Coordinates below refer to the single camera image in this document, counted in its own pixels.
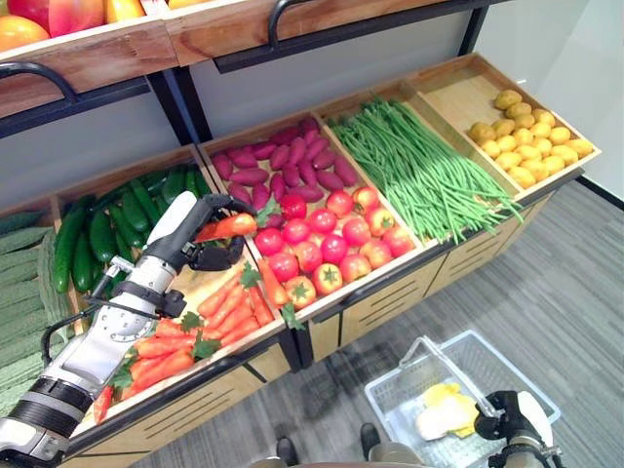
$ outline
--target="white plastic basket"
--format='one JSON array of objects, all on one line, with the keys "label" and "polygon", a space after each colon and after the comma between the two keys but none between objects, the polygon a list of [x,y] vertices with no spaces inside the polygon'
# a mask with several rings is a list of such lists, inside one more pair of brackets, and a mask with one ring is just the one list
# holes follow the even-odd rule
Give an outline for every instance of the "white plastic basket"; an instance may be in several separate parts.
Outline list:
[{"label": "white plastic basket", "polygon": [[369,383],[365,392],[388,437],[411,447],[425,464],[436,468],[487,466],[488,456],[504,445],[477,434],[465,439],[448,435],[432,442],[420,437],[415,420],[425,409],[422,394],[432,385],[451,382],[459,383],[461,393],[472,396],[486,414],[495,409],[485,395],[526,390],[544,408],[551,424],[561,415],[550,398],[474,331],[465,331],[440,347],[420,337],[399,366]]}]

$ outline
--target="person's foot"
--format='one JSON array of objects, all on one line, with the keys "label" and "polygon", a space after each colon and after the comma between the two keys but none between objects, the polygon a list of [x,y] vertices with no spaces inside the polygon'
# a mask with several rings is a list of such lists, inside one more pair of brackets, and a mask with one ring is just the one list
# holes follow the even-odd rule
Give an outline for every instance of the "person's foot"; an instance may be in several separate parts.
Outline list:
[{"label": "person's foot", "polygon": [[366,422],[360,428],[360,442],[362,443],[362,452],[364,459],[369,461],[369,452],[371,449],[381,442],[377,428],[373,424]]},{"label": "person's foot", "polygon": [[294,448],[293,441],[288,437],[283,437],[277,441],[276,451],[277,456],[279,456],[288,466],[295,466],[299,464],[299,458],[296,455],[296,449]]}]

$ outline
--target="gray carpet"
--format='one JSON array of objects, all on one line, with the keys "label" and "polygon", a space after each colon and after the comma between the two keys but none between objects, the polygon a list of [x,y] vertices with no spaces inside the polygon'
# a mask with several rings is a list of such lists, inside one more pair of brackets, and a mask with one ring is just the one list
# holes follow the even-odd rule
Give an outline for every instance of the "gray carpet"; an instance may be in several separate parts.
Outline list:
[{"label": "gray carpet", "polygon": [[621,466],[623,247],[622,212],[572,182],[493,262],[134,467],[247,467],[283,435],[301,461],[362,460],[359,428],[374,421],[364,386],[396,367],[419,335],[442,342],[468,329],[561,408],[554,430],[568,468]]}]

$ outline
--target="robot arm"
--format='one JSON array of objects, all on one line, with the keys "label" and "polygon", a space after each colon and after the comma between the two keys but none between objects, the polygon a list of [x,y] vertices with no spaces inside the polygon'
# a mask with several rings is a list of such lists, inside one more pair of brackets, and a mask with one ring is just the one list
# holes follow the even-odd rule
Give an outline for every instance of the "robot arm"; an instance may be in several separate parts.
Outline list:
[{"label": "robot arm", "polygon": [[[92,326],[76,336],[44,369],[11,413],[0,419],[0,466],[52,467],[60,464],[69,437],[121,365],[131,346],[161,316],[177,317],[183,295],[168,291],[184,265],[202,271],[225,270],[240,258],[244,240],[233,238],[228,249],[193,243],[221,209],[255,215],[254,208],[228,195],[198,200],[180,194],[154,227],[141,258],[132,265],[115,257],[90,302],[97,306]],[[129,273],[110,301],[98,299],[120,270]]]}]

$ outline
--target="tomato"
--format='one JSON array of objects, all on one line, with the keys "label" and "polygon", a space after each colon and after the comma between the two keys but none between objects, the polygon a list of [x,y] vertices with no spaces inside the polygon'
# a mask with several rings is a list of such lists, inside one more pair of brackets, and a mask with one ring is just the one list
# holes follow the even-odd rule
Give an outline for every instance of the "tomato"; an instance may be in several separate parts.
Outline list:
[{"label": "tomato", "polygon": [[395,226],[382,237],[383,242],[388,244],[393,256],[401,256],[416,247],[410,234],[401,226]]},{"label": "tomato", "polygon": [[392,260],[390,247],[378,239],[371,239],[361,246],[360,254],[367,258],[373,269],[379,268]]},{"label": "tomato", "polygon": [[347,241],[336,234],[330,234],[321,244],[323,261],[337,265],[347,255]]},{"label": "tomato", "polygon": [[331,263],[323,263],[314,270],[312,281],[319,294],[331,294],[342,288],[342,273],[337,266]]},{"label": "tomato", "polygon": [[282,238],[291,245],[305,241],[310,235],[310,226],[303,219],[291,219],[282,228]]},{"label": "tomato", "polygon": [[323,263],[323,254],[318,246],[311,242],[301,242],[294,247],[294,255],[299,260],[299,268],[303,273],[312,273]]},{"label": "tomato", "polygon": [[353,253],[342,259],[340,272],[344,281],[352,283],[371,273],[371,264],[363,255]]},{"label": "tomato", "polygon": [[304,219],[307,214],[307,207],[305,200],[301,195],[294,193],[287,193],[280,200],[280,207],[282,208],[282,216],[286,220],[301,218]]},{"label": "tomato", "polygon": [[383,236],[390,228],[394,227],[395,220],[389,210],[378,207],[367,213],[367,223],[370,234],[375,237]]},{"label": "tomato", "polygon": [[274,227],[267,227],[259,231],[255,239],[255,246],[264,256],[271,256],[279,252],[284,246],[284,239],[279,229]]},{"label": "tomato", "polygon": [[320,232],[327,234],[335,229],[335,225],[338,219],[335,217],[335,213],[331,212],[327,208],[320,208],[312,212],[308,217],[308,224],[314,232]]},{"label": "tomato", "polygon": [[353,201],[355,202],[355,212],[365,215],[373,208],[379,206],[379,196],[377,191],[372,187],[360,187],[353,192]]},{"label": "tomato", "polygon": [[291,253],[276,253],[270,256],[269,266],[280,283],[288,281],[299,273],[299,265]]},{"label": "tomato", "polygon": [[328,197],[328,201],[325,203],[328,210],[333,212],[338,217],[343,217],[351,213],[353,210],[353,200],[347,192],[344,190],[335,190]]},{"label": "tomato", "polygon": [[342,226],[342,237],[350,246],[360,247],[371,239],[371,230],[363,219],[354,217]]},{"label": "tomato", "polygon": [[316,299],[314,285],[305,276],[296,276],[286,283],[286,293],[296,310],[307,307]]}]

